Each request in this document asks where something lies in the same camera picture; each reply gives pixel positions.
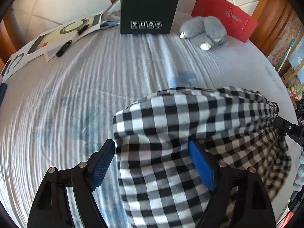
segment bed sheet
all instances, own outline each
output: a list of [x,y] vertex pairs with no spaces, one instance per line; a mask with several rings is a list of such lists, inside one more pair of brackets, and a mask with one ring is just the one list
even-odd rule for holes
[[[36,191],[49,167],[74,167],[112,138],[115,113],[171,87],[241,87],[259,91],[296,123],[281,79],[251,42],[202,51],[179,38],[189,15],[176,14],[170,35],[120,35],[119,28],[84,37],[48,63],[40,56],[10,77],[0,108],[0,201],[26,227]],[[293,191],[300,147],[287,138],[292,169],[272,202],[278,217]],[[76,227],[81,227],[68,188]],[[119,193],[117,161],[95,192],[109,227],[129,227]]]

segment black marker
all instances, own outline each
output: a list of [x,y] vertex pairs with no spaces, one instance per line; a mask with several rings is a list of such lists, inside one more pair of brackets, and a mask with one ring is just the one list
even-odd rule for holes
[[57,51],[56,56],[61,57],[66,52],[66,50],[71,46],[74,38],[80,36],[88,27],[89,25],[85,25],[79,30],[77,30],[77,33]]

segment scissors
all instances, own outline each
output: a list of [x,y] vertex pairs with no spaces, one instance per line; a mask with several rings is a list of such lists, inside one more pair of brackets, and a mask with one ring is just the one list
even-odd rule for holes
[[101,21],[100,23],[100,29],[108,29],[110,27],[113,27],[113,26],[118,26],[120,25],[120,22],[119,21]]

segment checkered cloth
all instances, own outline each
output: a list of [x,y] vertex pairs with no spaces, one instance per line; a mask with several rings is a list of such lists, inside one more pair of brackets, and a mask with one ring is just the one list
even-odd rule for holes
[[[272,125],[279,108],[258,92],[173,88],[118,112],[114,137],[120,194],[133,227],[189,227],[210,194],[189,156],[191,140],[231,167],[255,167],[270,199],[290,170],[284,138]],[[227,217],[233,212],[233,199]]]

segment red paper bag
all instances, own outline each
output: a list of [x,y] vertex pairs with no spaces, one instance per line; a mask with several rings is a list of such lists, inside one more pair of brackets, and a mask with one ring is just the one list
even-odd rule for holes
[[214,16],[218,18],[229,36],[244,43],[258,25],[255,19],[226,0],[196,0],[191,16]]

